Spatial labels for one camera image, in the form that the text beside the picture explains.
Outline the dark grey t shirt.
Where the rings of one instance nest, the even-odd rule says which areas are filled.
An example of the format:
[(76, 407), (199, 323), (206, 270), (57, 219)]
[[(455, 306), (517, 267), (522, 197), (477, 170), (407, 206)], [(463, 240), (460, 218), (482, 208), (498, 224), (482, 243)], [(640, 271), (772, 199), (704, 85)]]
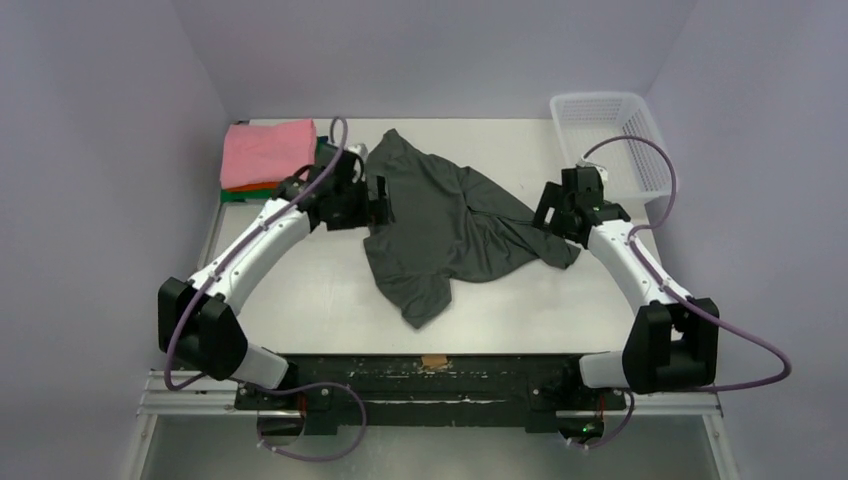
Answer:
[(366, 162), (384, 180), (392, 218), (363, 241), (375, 284), (421, 329), (452, 301), (454, 280), (486, 283), (540, 260), (565, 270), (579, 248), (537, 229), (533, 211), (479, 171), (417, 149), (386, 131)]

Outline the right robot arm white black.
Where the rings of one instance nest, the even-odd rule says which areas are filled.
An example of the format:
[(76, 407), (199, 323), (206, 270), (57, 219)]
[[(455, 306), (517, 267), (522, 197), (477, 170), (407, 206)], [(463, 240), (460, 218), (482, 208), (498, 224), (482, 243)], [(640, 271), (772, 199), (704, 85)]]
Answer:
[(644, 251), (625, 209), (604, 198), (594, 167), (566, 168), (559, 183), (545, 185), (533, 225), (576, 243), (605, 267), (634, 319), (622, 349), (587, 354), (564, 376), (561, 392), (576, 407), (602, 388), (637, 394), (697, 389), (716, 376), (718, 327), (709, 298), (695, 299)]

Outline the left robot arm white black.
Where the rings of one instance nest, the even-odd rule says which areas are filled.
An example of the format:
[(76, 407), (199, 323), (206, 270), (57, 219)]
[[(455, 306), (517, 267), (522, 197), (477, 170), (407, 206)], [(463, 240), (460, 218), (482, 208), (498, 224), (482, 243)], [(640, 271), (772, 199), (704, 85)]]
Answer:
[(157, 293), (157, 336), (166, 367), (186, 364), (215, 380), (259, 387), (272, 408), (297, 399), (298, 382), (283, 356), (250, 342), (238, 315), (271, 268), (319, 226), (351, 230), (389, 220), (383, 178), (370, 192), (362, 143), (319, 144), (315, 160), (281, 181), (249, 226), (186, 280), (171, 277)]

